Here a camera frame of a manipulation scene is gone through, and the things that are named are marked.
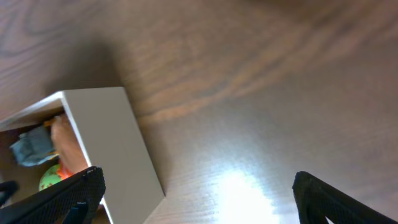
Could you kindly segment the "brown plush toy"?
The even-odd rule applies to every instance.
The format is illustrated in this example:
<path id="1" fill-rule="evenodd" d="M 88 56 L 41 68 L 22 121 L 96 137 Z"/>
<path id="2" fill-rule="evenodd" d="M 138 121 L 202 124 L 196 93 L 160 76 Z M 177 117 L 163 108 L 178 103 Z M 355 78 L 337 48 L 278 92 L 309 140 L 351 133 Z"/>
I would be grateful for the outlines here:
<path id="1" fill-rule="evenodd" d="M 88 168 L 87 161 L 66 114 L 55 117 L 51 138 L 63 166 L 72 174 Z"/>

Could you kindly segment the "green ball with red numbers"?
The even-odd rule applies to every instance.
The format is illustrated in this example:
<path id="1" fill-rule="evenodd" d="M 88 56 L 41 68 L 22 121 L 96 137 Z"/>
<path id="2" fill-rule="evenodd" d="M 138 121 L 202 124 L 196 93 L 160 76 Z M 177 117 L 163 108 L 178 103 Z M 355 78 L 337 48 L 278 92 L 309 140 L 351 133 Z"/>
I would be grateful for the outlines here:
<path id="1" fill-rule="evenodd" d="M 58 171 L 60 169 L 60 165 L 54 165 L 50 167 L 44 175 L 41 177 L 39 181 L 39 191 L 44 190 L 54 184 L 59 183 L 62 180 L 62 177 L 59 175 Z"/>

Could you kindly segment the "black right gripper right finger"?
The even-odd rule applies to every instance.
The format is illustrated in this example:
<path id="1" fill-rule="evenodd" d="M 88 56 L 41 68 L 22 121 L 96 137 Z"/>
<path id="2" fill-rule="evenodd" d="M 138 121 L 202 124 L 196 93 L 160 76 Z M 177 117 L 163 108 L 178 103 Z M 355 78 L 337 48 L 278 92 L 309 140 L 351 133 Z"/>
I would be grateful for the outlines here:
<path id="1" fill-rule="evenodd" d="M 397 224 L 305 171 L 296 173 L 292 190 L 301 224 Z"/>

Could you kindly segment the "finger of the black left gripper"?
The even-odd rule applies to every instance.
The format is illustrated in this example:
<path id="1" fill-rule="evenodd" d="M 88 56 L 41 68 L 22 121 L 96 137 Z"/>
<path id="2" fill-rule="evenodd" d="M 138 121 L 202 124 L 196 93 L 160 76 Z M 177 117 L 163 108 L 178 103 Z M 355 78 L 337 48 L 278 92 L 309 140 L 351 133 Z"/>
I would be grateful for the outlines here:
<path id="1" fill-rule="evenodd" d="M 19 190 L 19 184 L 16 181 L 11 180 L 1 183 L 0 188 L 0 203 L 1 206 L 4 206 L 5 204 L 7 204 L 7 201 Z"/>

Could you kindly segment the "orange ribbed round toy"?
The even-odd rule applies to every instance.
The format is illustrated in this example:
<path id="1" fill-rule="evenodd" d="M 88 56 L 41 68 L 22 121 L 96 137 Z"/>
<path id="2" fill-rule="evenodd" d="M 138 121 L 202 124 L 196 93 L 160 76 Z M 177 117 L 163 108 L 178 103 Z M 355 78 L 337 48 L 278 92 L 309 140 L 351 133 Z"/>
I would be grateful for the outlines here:
<path id="1" fill-rule="evenodd" d="M 61 180 L 65 180 L 74 175 L 73 172 L 69 171 L 67 167 L 63 164 L 63 162 L 59 159 L 58 160 L 58 169 L 57 175 L 60 177 Z"/>

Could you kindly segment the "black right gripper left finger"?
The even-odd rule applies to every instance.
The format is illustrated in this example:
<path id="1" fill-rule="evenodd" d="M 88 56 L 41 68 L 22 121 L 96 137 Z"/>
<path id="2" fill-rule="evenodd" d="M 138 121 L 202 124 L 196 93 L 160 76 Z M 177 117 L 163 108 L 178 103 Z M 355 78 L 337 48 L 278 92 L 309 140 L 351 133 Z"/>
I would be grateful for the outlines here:
<path id="1" fill-rule="evenodd" d="M 91 223 L 106 186 L 103 170 L 89 167 L 1 209 L 1 223 Z"/>

